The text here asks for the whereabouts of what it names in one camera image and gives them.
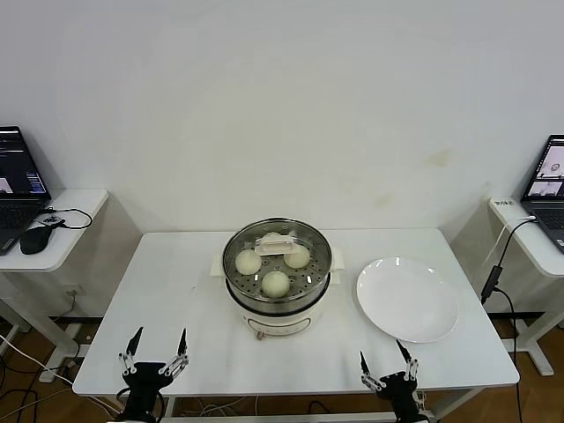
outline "table leg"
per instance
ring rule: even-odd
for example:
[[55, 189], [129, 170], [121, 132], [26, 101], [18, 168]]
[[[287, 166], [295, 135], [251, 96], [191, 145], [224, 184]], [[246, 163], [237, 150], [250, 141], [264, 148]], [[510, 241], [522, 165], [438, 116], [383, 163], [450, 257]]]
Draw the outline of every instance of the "table leg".
[[[556, 327], [563, 318], [564, 310], [561, 312], [547, 311], [531, 326], [527, 326], [527, 323], [521, 319], [516, 321], [517, 332], [519, 333], [517, 351], [528, 353], [542, 376], [552, 376], [554, 370], [537, 341], [550, 329]], [[503, 339], [503, 345], [508, 352], [513, 352], [513, 339]]]
[[[0, 301], [0, 316], [3, 317], [6, 320], [6, 322], [11, 324], [10, 332], [8, 332], [8, 335], [6, 335], [5, 337], [9, 342], [11, 342], [16, 337], [16, 335], [18, 335], [20, 331], [29, 332], [32, 329], [32, 327], [29, 325], [28, 322], [22, 319], [14, 310], [9, 308], [6, 305], [6, 303], [3, 301]], [[0, 355], [4, 355], [4, 352], [6, 351], [7, 348], [8, 348], [8, 344], [3, 342], [0, 345]]]
[[460, 390], [454, 394], [450, 394], [448, 397], [437, 401], [431, 411], [433, 412], [433, 421], [443, 419], [447, 414], [453, 412], [455, 409], [460, 407], [466, 401], [477, 396], [484, 388], [474, 388], [473, 390]]
[[[49, 357], [49, 360], [45, 365], [46, 367], [48, 368], [60, 367], [63, 365], [65, 359], [73, 359], [75, 357], [83, 358], [86, 356], [86, 353], [88, 353], [88, 348], [90, 348], [90, 346], [84, 344], [79, 345], [76, 341], [74, 341], [74, 337], [77, 336], [81, 326], [82, 325], [80, 323], [71, 323], [67, 326], [67, 329], [65, 331], [65, 333], [69, 336], [69, 338], [73, 339], [73, 342], [75, 343], [74, 351], [68, 352], [63, 348], [57, 347]], [[51, 383], [54, 380], [55, 380], [55, 376], [51, 372], [43, 372], [39, 376], [39, 382]]]
[[51, 319], [46, 315], [38, 313], [33, 306], [24, 304], [19, 296], [15, 298], [6, 298], [4, 302], [8, 304], [16, 313], [26, 319], [37, 331], [40, 332], [45, 338], [57, 346], [62, 348], [67, 353], [74, 353], [77, 351], [77, 343], [74, 339], [69, 337], [64, 330], [59, 328]]
[[[5, 273], [4, 275], [18, 291], [19, 275], [17, 273]], [[66, 330], [62, 330], [47, 315], [37, 311], [40, 308], [31, 298], [23, 298], [19, 292], [15, 292], [10, 298], [3, 298], [3, 301], [56, 346], [46, 367], [60, 367], [64, 359], [86, 356], [89, 345], [79, 345], [74, 340], [80, 330], [80, 324], [69, 324]], [[55, 376], [51, 372], [42, 372], [39, 377], [40, 382], [53, 382], [54, 379]]]
[[29, 332], [29, 330], [32, 329], [29, 323], [22, 319], [18, 313], [8, 307], [4, 301], [0, 301], [0, 316], [12, 326], [19, 326], [19, 330], [22, 332]]
[[176, 402], [176, 397], [168, 397], [167, 409], [165, 410], [165, 417], [173, 417], [175, 402]]

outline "cable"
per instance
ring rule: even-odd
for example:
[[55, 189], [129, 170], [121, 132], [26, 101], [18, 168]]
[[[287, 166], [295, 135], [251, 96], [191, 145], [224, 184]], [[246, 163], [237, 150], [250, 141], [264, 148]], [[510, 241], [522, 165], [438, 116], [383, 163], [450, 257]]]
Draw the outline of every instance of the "cable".
[[25, 352], [20, 351], [14, 344], [12, 344], [8, 339], [4, 338], [4, 336], [0, 335], [0, 339], [2, 339], [6, 344], [8, 344], [9, 346], [11, 346], [14, 350], [16, 350], [18, 353], [20, 353], [21, 355], [23, 355], [24, 357], [28, 358], [29, 360], [33, 361], [35, 364], [38, 364], [40, 367], [43, 367], [46, 371], [50, 372], [53, 376], [58, 377], [59, 379], [62, 379], [63, 381], [69, 383], [72, 385], [72, 382], [67, 379], [66, 377], [62, 377], [60, 375], [58, 375], [56, 372], [54, 372], [53, 370], [51, 370], [48, 367], [43, 366], [43, 364], [36, 360], [35, 358], [27, 355]]
[[96, 401], [94, 401], [94, 397], [85, 397], [85, 398], [88, 401], [90, 401], [92, 404], [96, 405], [98, 408], [101, 408], [104, 411], [104, 413], [106, 413], [109, 416], [110, 419], [112, 419], [112, 420], [115, 419], [115, 416], [112, 416], [112, 413], [109, 412], [109, 410], [104, 405], [101, 405], [101, 404], [104, 404], [104, 403], [102, 403], [102, 402], [97, 403]]
[[507, 253], [508, 251], [508, 246], [509, 246], [509, 242], [511, 241], [511, 237], [513, 236], [513, 234], [516, 232], [517, 229], [519, 229], [521, 226], [526, 225], [527, 223], [531, 223], [534, 220], [525, 220], [524, 222], [520, 223], [519, 225], [515, 226], [513, 228], [513, 230], [509, 233], [509, 237], [507, 242], [505, 243], [505, 248], [503, 249], [503, 252], [501, 253], [501, 257], [500, 257], [500, 262], [497, 264], [498, 266], [501, 267], [501, 262], [503, 261], [503, 257], [505, 257], [505, 253]]
[[2, 381], [0, 382], [0, 390], [4, 387], [4, 383], [6, 382], [6, 362], [4, 361], [4, 357], [0, 354], [0, 364], [2, 364]]
[[61, 227], [64, 227], [66, 229], [86, 229], [87, 227], [89, 227], [92, 222], [92, 216], [90, 216], [87, 212], [82, 211], [80, 209], [62, 209], [62, 210], [56, 210], [53, 207], [48, 207], [47, 209], [41, 209], [40, 213], [63, 213], [63, 212], [77, 212], [80, 214], [84, 214], [87, 218], [88, 218], [88, 223], [86, 225], [83, 226], [66, 226], [65, 224], [61, 224]]
[[[227, 404], [227, 405], [221, 405], [221, 406], [217, 406], [217, 405], [215, 405], [215, 404], [208, 404], [206, 407], [204, 407], [204, 403], [202, 403], [202, 401], [200, 400], [200, 398], [197, 398], [197, 397], [196, 397], [196, 398], [194, 398], [194, 399], [195, 399], [195, 400], [197, 401], [197, 403], [199, 404], [200, 410], [199, 410], [199, 411], [194, 411], [194, 410], [181, 410], [181, 412], [184, 412], [184, 413], [187, 413], [187, 414], [200, 414], [200, 413], [202, 413], [202, 412], [204, 412], [204, 413], [207, 414], [208, 412], [221, 412], [225, 417], [227, 417], [227, 414], [224, 412], [224, 409], [225, 409], [225, 410], [229, 410], [230, 412], [232, 412], [234, 416], [238, 416], [238, 415], [239, 415], [239, 413], [236, 412], [229, 404]], [[217, 410], [208, 409], [209, 407], [213, 407], [213, 408], [216, 408], [216, 407], [217, 407], [218, 409], [217, 409]]]
[[120, 403], [124, 404], [125, 403], [122, 401], [121, 396], [125, 393], [125, 392], [129, 392], [131, 390], [131, 388], [123, 388], [122, 390], [120, 390], [117, 394], [115, 394], [115, 399], [117, 399]]
[[490, 252], [487, 253], [486, 259], [482, 262], [482, 264], [479, 266], [479, 268], [481, 268], [484, 264], [487, 263], [487, 261], [489, 260], [490, 256], [491, 256], [492, 253], [495, 251], [495, 249], [496, 249], [496, 247], [497, 247], [497, 244], [500, 243], [501, 237], [503, 236], [503, 231], [505, 231], [505, 229], [506, 229], [508, 226], [511, 226], [513, 223], [515, 223], [515, 222], [517, 222], [517, 221], [519, 221], [519, 220], [524, 220], [524, 219], [526, 219], [526, 220], [535, 220], [536, 217], [530, 215], [530, 216], [527, 216], [527, 217], [525, 217], [525, 218], [512, 219], [512, 220], [510, 220], [508, 223], [506, 223], [506, 224], [503, 226], [503, 228], [500, 230], [500, 234], [499, 234], [499, 236], [497, 237], [497, 240], [495, 240], [495, 244], [493, 245], [492, 249], [490, 249]]
[[[53, 349], [51, 350], [51, 352], [49, 353], [49, 356], [53, 353], [54, 350], [55, 350], [55, 348], [53, 348]], [[76, 352], [76, 354], [74, 354], [74, 357], [71, 359], [70, 363], [73, 363], [73, 362], [76, 363], [76, 359], [77, 359], [77, 357], [78, 357], [78, 353], [79, 353], [79, 352], [80, 352], [80, 345], [78, 346], [77, 352]], [[10, 370], [10, 371], [12, 371], [12, 372], [14, 372], [14, 373], [20, 373], [20, 374], [22, 374], [22, 375], [37, 375], [37, 374], [39, 374], [39, 373], [43, 373], [43, 372], [47, 372], [47, 371], [48, 371], [48, 370], [45, 369], [45, 368], [43, 368], [43, 369], [41, 369], [41, 370], [20, 370], [20, 369], [18, 369], [18, 368], [13, 368], [13, 367], [8, 366], [8, 365], [5, 363], [5, 361], [2, 361], [2, 364], [3, 364], [3, 366], [5, 366], [8, 370]], [[66, 364], [65, 364], [65, 365], [58, 366], [58, 367], [49, 367], [50, 370], [59, 370], [59, 369], [61, 369], [61, 368], [69, 368], [69, 365], [66, 365]]]
[[237, 399], [236, 401], [233, 401], [232, 403], [229, 404], [225, 404], [225, 405], [215, 405], [215, 404], [208, 404], [206, 407], [204, 407], [204, 409], [200, 412], [200, 417], [204, 416], [205, 414], [208, 414], [210, 412], [215, 412], [217, 410], [221, 410], [223, 408], [227, 408], [227, 407], [231, 407], [235, 404], [240, 403], [243, 399], [246, 399], [248, 397], [242, 397]]
[[311, 414], [311, 409], [312, 409], [312, 406], [313, 406], [314, 404], [317, 404], [317, 405], [319, 405], [321, 408], [323, 408], [323, 410], [324, 410], [327, 414], [332, 414], [332, 412], [330, 411], [329, 408], [327, 408], [325, 405], [323, 405], [320, 401], [317, 401], [317, 400], [312, 401], [311, 403], [309, 403], [309, 410], [308, 410], [308, 413], [309, 413], [309, 414]]
[[[44, 398], [42, 398], [42, 399], [38, 399], [38, 400], [36, 400], [36, 401], [33, 401], [32, 403], [29, 403], [29, 404], [26, 404], [26, 405], [24, 405], [24, 406], [22, 406], [22, 407], [19, 407], [18, 409], [14, 410], [14, 411], [12, 411], [12, 412], [9, 412], [9, 413], [6, 414], [5, 416], [0, 417], [0, 420], [7, 419], [7, 418], [9, 418], [11, 415], [15, 414], [16, 412], [21, 412], [22, 410], [26, 409], [27, 407], [31, 407], [32, 405], [36, 405], [36, 404], [38, 404], [38, 403], [40, 403], [40, 402], [42, 402], [42, 401], [45, 401], [46, 399], [50, 399], [51, 397], [54, 397], [55, 395], [60, 394], [61, 392], [65, 392], [66, 390], [70, 390], [70, 388], [65, 388], [64, 390], [59, 390], [59, 391], [55, 392], [54, 394], [51, 394], [51, 395], [49, 395], [49, 396], [47, 396], [47, 397], [44, 397]], [[29, 390], [7, 390], [7, 391], [4, 392], [4, 394], [0, 397], [0, 399], [4, 398], [7, 394], [10, 394], [10, 393], [12, 393], [12, 392], [30, 392], [30, 391], [29, 391]]]
[[[513, 301], [509, 298], [509, 295], [506, 294], [505, 291], [502, 289], [495, 287], [493, 289], [497, 293], [502, 293], [505, 298], [507, 298], [509, 307], [511, 308], [511, 315], [513, 316], [513, 364], [515, 365], [515, 369], [519, 372], [519, 367], [517, 366], [517, 319], [515, 316], [515, 308], [513, 307]], [[516, 396], [517, 396], [517, 410], [519, 411], [519, 422], [523, 423], [523, 413], [521, 412], [521, 392], [519, 390], [519, 381], [516, 383]]]
[[[16, 350], [18, 353], [20, 353], [21, 355], [23, 355], [24, 357], [28, 358], [29, 360], [33, 361], [35, 364], [38, 364], [40, 367], [44, 368], [46, 371], [50, 372], [54, 377], [58, 377], [59, 379], [61, 379], [64, 382], [67, 382], [70, 386], [72, 386], [72, 382], [67, 379], [66, 377], [60, 376], [58, 375], [56, 372], [54, 372], [53, 370], [51, 370], [48, 367], [45, 367], [40, 361], [36, 360], [35, 358], [27, 355], [25, 352], [20, 351], [14, 344], [12, 344], [10, 341], [8, 341], [8, 339], [4, 338], [4, 336], [0, 335], [0, 339], [2, 339], [6, 344], [8, 344], [9, 346], [11, 346], [14, 350]], [[88, 397], [91, 398], [93, 401], [96, 401], [99, 404], [102, 404], [103, 406], [107, 407], [108, 409], [110, 409], [112, 412], [115, 412], [117, 414], [119, 414], [120, 412], [117, 411], [114, 407], [112, 407], [109, 404], [104, 403], [103, 401], [99, 400], [97, 397]]]
[[74, 311], [74, 308], [76, 307], [76, 305], [77, 305], [77, 292], [72, 291], [72, 306], [70, 306], [70, 308], [67, 311], [65, 311], [64, 313], [61, 313], [55, 319], [53, 319], [53, 322], [56, 322], [57, 320], [59, 320], [64, 315], [68, 315], [69, 313], [72, 313], [72, 311]]
[[22, 412], [26, 408], [27, 394], [34, 394], [35, 395], [35, 404], [33, 405], [33, 423], [37, 423], [37, 401], [39, 401], [39, 394], [37, 393], [36, 390], [32, 390], [32, 387], [33, 387], [33, 384], [35, 383], [36, 377], [37, 377], [37, 375], [35, 375], [33, 377], [31, 383], [27, 387], [27, 390], [26, 390], [26, 393], [24, 394], [24, 397], [21, 399], [21, 403], [19, 404], [20, 409], [18, 411], [17, 423], [19, 423], [19, 421], [21, 420]]
[[508, 240], [505, 242], [505, 247], [503, 249], [503, 253], [501, 253], [500, 261], [494, 267], [492, 267], [492, 270], [490, 271], [490, 274], [487, 277], [486, 283], [484, 284], [484, 287], [482, 288], [482, 292], [480, 293], [482, 305], [484, 305], [486, 303], [487, 299], [490, 298], [492, 291], [494, 290], [494, 288], [497, 286], [497, 284], [500, 281], [500, 275], [501, 275], [501, 272], [503, 271], [503, 268], [501, 267], [501, 263], [503, 263], [503, 258], [505, 258], [505, 253], [507, 253], [507, 251], [508, 251], [509, 243], [511, 242], [511, 238], [513, 238], [513, 234], [521, 226], [526, 225], [527, 223], [531, 223], [531, 222], [536, 222], [536, 220], [525, 220], [524, 222], [515, 226], [513, 228], [513, 230], [509, 233]]

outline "wooden floor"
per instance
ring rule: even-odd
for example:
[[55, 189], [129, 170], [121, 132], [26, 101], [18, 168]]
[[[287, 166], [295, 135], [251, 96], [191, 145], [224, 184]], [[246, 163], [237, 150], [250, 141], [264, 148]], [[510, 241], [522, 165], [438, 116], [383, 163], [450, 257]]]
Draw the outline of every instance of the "wooden floor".
[[[512, 327], [508, 322], [496, 322], [495, 326], [503, 338], [512, 334]], [[7, 324], [0, 325], [0, 333], [9, 330]], [[97, 325], [84, 325], [79, 334], [81, 342], [89, 342], [86, 337], [92, 337]], [[29, 353], [39, 360], [46, 359], [53, 346], [39, 333], [31, 331], [21, 334], [16, 339], [16, 344], [24, 352]], [[518, 365], [522, 375], [521, 399], [523, 406], [523, 421], [526, 423], [564, 423], [564, 330], [554, 329], [541, 339], [541, 347], [554, 367], [555, 376], [542, 377], [532, 364], [529, 356], [518, 353]], [[37, 367], [29, 360], [9, 350], [4, 354], [4, 360], [10, 367], [20, 370], [33, 371]], [[77, 367], [70, 372], [74, 378]], [[35, 375], [21, 375], [6, 371], [4, 386], [0, 396], [8, 390], [25, 390], [33, 381], [33, 389], [37, 390], [39, 397], [44, 398], [59, 390], [69, 387], [62, 381], [53, 383], [39, 383]], [[442, 423], [486, 423], [486, 422], [518, 422], [516, 411], [515, 388], [498, 388], [486, 390], [476, 398], [463, 405], [460, 409], [443, 419]], [[444, 393], [429, 394], [427, 406], [432, 405]], [[20, 407], [24, 394], [12, 392], [0, 399], [0, 419], [9, 412]], [[194, 398], [184, 398], [177, 402], [175, 415], [195, 416], [202, 410], [202, 404], [229, 404], [238, 398], [200, 398], [201, 404]], [[273, 414], [307, 414], [311, 406], [312, 413], [325, 412], [323, 406], [330, 412], [375, 412], [389, 411], [390, 406], [378, 400], [375, 396], [366, 395], [331, 395], [331, 396], [300, 396], [300, 397], [260, 397], [257, 403], [259, 415]], [[242, 399], [234, 404], [232, 410], [240, 415], [255, 414], [255, 398]], [[233, 415], [232, 410], [225, 409], [227, 415]], [[17, 413], [3, 423], [16, 423]], [[38, 423], [93, 423], [105, 422], [109, 417], [100, 408], [89, 400], [74, 395], [66, 390], [42, 403], [38, 407]], [[28, 407], [22, 415], [20, 423], [33, 422], [33, 407]]]

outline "electric steamer pot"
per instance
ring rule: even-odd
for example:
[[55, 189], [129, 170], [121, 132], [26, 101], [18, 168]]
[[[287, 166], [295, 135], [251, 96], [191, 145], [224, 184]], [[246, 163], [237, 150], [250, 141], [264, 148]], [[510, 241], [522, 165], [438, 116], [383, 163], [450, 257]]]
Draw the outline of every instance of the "electric steamer pot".
[[[285, 254], [303, 252], [303, 247], [308, 249], [309, 261], [300, 268], [295, 268], [295, 263], [290, 263], [294, 266], [290, 267]], [[260, 256], [260, 268], [255, 273], [237, 271], [235, 261], [243, 250], [254, 250]], [[248, 254], [258, 260], [254, 254]], [[235, 234], [223, 251], [222, 264], [227, 291], [244, 309], [243, 315], [251, 328], [259, 335], [261, 331], [287, 335], [311, 323], [308, 315], [313, 315], [314, 305], [329, 287], [331, 250], [325, 237], [312, 226], [298, 220], [272, 218], [245, 226]], [[281, 271], [289, 277], [289, 289], [279, 298], [272, 298], [264, 291], [263, 279], [273, 271]], [[249, 319], [256, 320], [256, 325]], [[295, 319], [307, 319], [307, 324], [296, 326]], [[294, 326], [295, 329], [269, 330], [277, 326]]]

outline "white wall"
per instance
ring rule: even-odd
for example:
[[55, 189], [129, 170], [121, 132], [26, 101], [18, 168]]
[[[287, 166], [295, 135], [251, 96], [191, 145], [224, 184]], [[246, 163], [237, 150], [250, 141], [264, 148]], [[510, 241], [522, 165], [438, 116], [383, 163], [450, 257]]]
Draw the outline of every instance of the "white wall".
[[[285, 215], [439, 226], [459, 245], [465, 228], [480, 256], [482, 225], [466, 226], [480, 199], [514, 192], [564, 132], [561, 1], [18, 0], [0, 12], [0, 120], [33, 137], [52, 184], [107, 188], [141, 232]], [[116, 283], [100, 281], [106, 298]]]

